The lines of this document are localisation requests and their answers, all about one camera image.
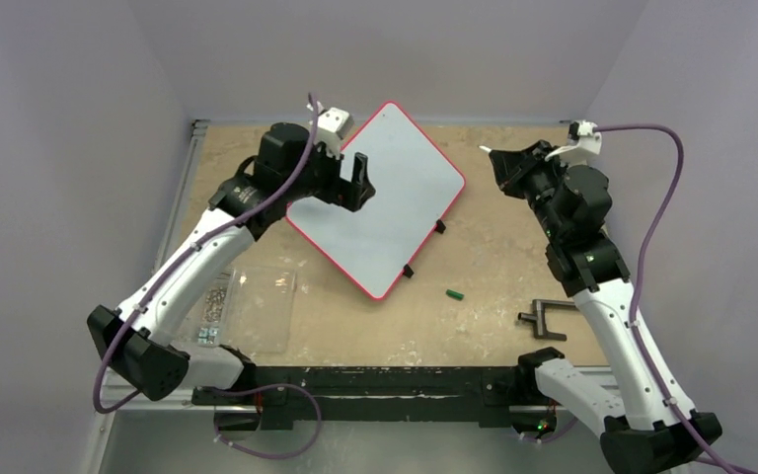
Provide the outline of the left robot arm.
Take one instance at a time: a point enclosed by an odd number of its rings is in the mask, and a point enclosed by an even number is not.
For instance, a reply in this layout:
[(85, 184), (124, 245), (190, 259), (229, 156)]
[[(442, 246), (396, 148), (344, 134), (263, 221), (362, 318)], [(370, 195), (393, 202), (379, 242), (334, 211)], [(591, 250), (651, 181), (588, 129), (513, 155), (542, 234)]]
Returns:
[(190, 310), (241, 253), (258, 242), (288, 206), (316, 198), (350, 212), (375, 194), (368, 158), (355, 155), (349, 179), (341, 176), (342, 142), (350, 120), (329, 117), (309, 128), (274, 124), (258, 152), (244, 160), (209, 199), (196, 227), (150, 279), (114, 308), (97, 306), (87, 326), (102, 359), (135, 394), (162, 400), (181, 387), (213, 387), (229, 403), (254, 394), (248, 359), (224, 345), (184, 347), (174, 341)]

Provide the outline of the clear plastic screw box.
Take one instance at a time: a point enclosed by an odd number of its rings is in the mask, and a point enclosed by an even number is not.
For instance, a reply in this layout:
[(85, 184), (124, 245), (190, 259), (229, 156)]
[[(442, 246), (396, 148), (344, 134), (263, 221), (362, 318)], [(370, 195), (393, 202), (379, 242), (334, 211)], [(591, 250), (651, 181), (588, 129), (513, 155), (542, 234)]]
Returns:
[(194, 304), (176, 340), (278, 354), (289, 340), (296, 274), (292, 270), (227, 267)]

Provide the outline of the aluminium frame rail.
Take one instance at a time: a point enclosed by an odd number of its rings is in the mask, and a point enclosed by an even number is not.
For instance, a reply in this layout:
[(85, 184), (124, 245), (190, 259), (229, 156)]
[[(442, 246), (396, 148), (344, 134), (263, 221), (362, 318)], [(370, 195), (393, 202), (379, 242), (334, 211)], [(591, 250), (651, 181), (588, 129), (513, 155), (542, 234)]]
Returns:
[[(599, 387), (602, 400), (611, 400), (612, 407), (623, 406), (618, 401), (620, 391), (608, 367), (577, 367), (582, 381), (589, 388)], [(439, 415), (451, 411), (507, 410), (539, 411), (549, 406), (551, 400), (562, 402), (561, 398), (541, 395), (527, 387), (524, 382), (515, 381), (514, 367), (344, 367), (344, 366), (267, 366), (260, 369), (257, 382), (260, 386), (292, 384), (307, 391), (322, 407), (326, 418), (333, 413), (349, 413), (352, 417), (381, 418), (376, 413), (414, 410), (416, 413), (434, 411)], [(133, 390), (128, 382), (118, 375), (108, 375), (102, 384), (101, 402), (111, 404)], [(289, 395), (291, 389), (274, 387), (264, 390), (263, 408), (297, 407), (311, 403), (299, 392)], [(254, 395), (219, 395), (209, 389), (177, 388), (158, 401), (151, 401), (146, 395), (136, 395), (122, 409), (127, 410), (181, 410), (190, 407), (205, 407), (229, 410), (226, 407), (251, 407)], [(388, 408), (392, 406), (413, 406), (420, 404), (426, 408)], [(440, 404), (458, 405), (461, 408), (433, 408)]]

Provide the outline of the red-framed whiteboard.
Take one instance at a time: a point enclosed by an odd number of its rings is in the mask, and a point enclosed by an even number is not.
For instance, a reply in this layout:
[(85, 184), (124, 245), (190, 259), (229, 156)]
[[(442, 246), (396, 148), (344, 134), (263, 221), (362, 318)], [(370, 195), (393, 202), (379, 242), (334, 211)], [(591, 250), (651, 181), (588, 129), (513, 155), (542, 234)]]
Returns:
[(287, 211), (288, 223), (374, 300), (383, 299), (435, 232), (466, 179), (397, 103), (383, 104), (346, 142), (342, 175), (353, 155), (368, 156), (376, 194), (350, 212), (317, 199)]

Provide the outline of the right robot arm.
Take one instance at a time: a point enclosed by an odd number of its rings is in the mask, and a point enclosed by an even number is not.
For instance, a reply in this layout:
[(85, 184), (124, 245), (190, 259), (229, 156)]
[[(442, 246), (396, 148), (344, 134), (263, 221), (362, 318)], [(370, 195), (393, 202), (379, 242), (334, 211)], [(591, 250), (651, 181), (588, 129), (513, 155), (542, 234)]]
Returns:
[(690, 463), (721, 436), (720, 421), (699, 411), (676, 382), (641, 316), (629, 269), (604, 230), (612, 206), (608, 178), (563, 162), (558, 150), (540, 140), (486, 152), (499, 190), (525, 200), (540, 223), (551, 273), (588, 322), (618, 392), (552, 348), (520, 357), (516, 392), (568, 409), (597, 436), (615, 473), (663, 473)]

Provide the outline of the green marker cap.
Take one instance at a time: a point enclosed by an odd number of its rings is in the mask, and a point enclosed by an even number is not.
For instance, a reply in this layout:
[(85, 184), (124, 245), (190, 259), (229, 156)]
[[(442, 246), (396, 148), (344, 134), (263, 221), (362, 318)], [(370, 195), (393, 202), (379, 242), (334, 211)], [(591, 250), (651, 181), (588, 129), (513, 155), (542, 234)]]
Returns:
[(465, 298), (465, 295), (459, 291), (453, 289), (446, 289), (445, 294), (455, 300), (461, 301)]

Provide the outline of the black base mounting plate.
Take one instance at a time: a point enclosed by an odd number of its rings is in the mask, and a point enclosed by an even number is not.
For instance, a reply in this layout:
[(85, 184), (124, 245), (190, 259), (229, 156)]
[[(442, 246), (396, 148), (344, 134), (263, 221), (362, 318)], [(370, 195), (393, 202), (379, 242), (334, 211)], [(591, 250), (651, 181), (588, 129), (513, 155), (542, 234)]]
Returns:
[(475, 423), (545, 436), (563, 410), (531, 390), (514, 366), (260, 366), (234, 394), (194, 390), (192, 403), (216, 409), (219, 427), (233, 415), (262, 430), (297, 422)]

